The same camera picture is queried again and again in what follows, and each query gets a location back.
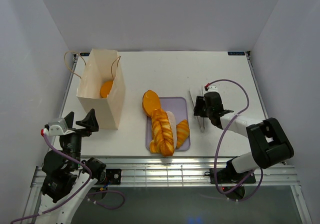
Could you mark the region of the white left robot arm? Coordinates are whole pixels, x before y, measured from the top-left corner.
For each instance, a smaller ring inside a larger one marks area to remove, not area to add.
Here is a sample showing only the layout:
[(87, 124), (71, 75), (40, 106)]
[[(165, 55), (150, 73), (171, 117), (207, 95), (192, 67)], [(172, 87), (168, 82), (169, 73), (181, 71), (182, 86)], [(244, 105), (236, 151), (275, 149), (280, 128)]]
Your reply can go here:
[(82, 139), (99, 131), (95, 110), (74, 122), (74, 112), (50, 121), (41, 135), (50, 150), (42, 171), (46, 174), (41, 187), (37, 224), (69, 224), (89, 190), (106, 179), (106, 165), (91, 157), (81, 160)]

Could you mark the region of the long twisted braided bread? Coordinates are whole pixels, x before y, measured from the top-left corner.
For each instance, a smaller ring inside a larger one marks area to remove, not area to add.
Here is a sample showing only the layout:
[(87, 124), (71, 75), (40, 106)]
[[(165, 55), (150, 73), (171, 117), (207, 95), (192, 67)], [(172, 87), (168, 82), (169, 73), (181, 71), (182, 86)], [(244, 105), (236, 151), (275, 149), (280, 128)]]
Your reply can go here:
[(152, 140), (155, 140), (159, 154), (164, 157), (172, 156), (175, 152), (173, 133), (167, 113), (161, 108), (151, 114), (151, 131)]

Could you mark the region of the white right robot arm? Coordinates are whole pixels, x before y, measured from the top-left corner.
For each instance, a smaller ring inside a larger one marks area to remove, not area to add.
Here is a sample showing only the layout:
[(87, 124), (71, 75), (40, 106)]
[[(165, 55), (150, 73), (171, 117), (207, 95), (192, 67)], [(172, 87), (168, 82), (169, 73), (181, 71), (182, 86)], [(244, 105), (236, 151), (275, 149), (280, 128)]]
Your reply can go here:
[(294, 156), (294, 149), (276, 118), (254, 119), (225, 109), (221, 96), (210, 91), (197, 96), (193, 114), (208, 118), (223, 134), (232, 131), (248, 139), (250, 152), (234, 157), (225, 168), (211, 170), (215, 184), (244, 183), (256, 169), (267, 169)]

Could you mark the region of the chunky orange bread loaf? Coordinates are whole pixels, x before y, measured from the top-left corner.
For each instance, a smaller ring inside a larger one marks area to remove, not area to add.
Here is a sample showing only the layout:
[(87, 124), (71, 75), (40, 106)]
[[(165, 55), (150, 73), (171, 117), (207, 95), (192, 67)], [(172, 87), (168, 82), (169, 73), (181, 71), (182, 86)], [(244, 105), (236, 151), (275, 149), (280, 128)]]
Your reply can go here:
[(113, 80), (108, 80), (102, 84), (102, 86), (100, 87), (100, 92), (99, 92), (101, 98), (108, 97), (108, 95), (112, 89), (113, 83), (114, 83)]

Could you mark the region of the metal serving tongs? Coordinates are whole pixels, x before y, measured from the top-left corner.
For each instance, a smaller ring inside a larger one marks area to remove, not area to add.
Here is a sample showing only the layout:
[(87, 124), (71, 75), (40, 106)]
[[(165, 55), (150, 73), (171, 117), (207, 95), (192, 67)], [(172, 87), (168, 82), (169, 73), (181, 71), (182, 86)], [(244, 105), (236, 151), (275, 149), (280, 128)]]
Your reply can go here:
[(205, 119), (202, 116), (201, 104), (203, 102), (203, 90), (201, 87), (191, 86), (189, 95), (193, 105), (193, 115), (197, 118), (199, 129), (203, 133), (205, 131)]

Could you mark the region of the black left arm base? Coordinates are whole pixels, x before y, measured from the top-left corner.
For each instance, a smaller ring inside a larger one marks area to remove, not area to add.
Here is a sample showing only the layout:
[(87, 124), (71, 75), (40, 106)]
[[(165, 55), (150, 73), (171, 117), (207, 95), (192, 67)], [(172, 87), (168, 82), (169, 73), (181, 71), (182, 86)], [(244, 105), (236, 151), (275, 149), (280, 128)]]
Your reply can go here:
[(98, 182), (100, 185), (120, 185), (122, 178), (122, 170), (120, 168), (107, 168), (102, 180)]

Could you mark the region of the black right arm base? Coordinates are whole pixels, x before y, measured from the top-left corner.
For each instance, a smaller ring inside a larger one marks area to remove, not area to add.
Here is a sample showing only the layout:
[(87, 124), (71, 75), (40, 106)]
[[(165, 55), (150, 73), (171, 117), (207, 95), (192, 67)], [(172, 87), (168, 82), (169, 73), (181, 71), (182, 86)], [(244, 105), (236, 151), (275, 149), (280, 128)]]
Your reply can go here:
[[(249, 172), (244, 173), (228, 173), (226, 168), (218, 168), (217, 169), (217, 183), (218, 184), (238, 184)], [(214, 179), (214, 168), (210, 168), (209, 171), (204, 173), (205, 176), (210, 178), (210, 183), (215, 184)], [(255, 184), (256, 178), (252, 173), (245, 181), (244, 184)]]

